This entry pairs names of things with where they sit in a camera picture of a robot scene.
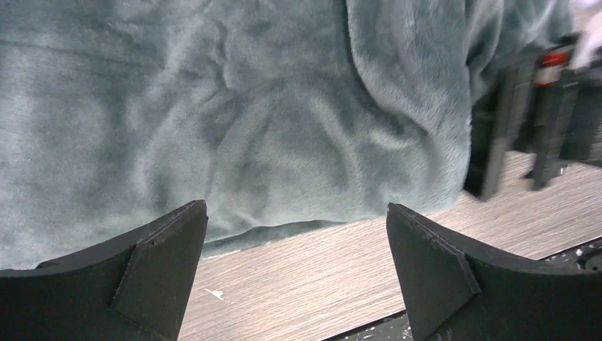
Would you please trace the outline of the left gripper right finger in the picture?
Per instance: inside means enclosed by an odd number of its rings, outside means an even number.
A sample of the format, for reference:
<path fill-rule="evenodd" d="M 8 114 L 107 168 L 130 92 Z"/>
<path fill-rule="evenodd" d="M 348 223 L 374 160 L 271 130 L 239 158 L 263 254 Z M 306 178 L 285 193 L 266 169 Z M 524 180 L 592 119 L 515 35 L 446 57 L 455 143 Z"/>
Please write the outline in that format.
<path fill-rule="evenodd" d="M 398 204 L 388 206 L 386 230 L 406 311 L 426 305 L 439 313 L 427 324 L 426 335 L 504 274 L 521 281 L 529 275 L 574 275 L 467 237 Z"/>

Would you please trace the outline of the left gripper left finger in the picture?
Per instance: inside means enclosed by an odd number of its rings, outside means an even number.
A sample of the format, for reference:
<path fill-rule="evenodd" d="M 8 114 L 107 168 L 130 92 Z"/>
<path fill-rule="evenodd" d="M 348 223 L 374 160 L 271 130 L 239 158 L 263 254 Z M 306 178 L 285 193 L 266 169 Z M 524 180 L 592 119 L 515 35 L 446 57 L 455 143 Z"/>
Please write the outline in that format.
<path fill-rule="evenodd" d="M 34 269 L 1 272 L 2 340 L 176 340 L 207 231 L 203 200 Z"/>

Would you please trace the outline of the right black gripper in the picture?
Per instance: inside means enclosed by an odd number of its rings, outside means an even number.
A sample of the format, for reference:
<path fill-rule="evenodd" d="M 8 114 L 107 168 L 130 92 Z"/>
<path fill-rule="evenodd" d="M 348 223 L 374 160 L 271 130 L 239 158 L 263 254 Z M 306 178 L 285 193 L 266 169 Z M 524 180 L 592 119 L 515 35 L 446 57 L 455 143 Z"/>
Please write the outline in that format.
<path fill-rule="evenodd" d="M 580 37 L 563 37 L 536 65 L 526 59 L 509 64 L 477 101 L 466 192 L 480 201 L 497 193 L 505 154 L 516 139 L 516 151 L 535 156 L 525 175 L 531 190 L 547 187 L 570 163 L 601 167 L 601 49 L 593 61 L 571 70 Z"/>

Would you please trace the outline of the grey fluffy pillowcase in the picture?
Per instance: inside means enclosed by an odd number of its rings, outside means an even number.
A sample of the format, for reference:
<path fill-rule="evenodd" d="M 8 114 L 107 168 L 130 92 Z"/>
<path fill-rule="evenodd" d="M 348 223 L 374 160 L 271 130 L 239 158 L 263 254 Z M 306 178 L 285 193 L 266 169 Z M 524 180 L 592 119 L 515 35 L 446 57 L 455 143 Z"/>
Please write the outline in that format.
<path fill-rule="evenodd" d="M 208 202 L 210 254 L 452 206 L 568 1 L 2 1 L 1 267 Z"/>

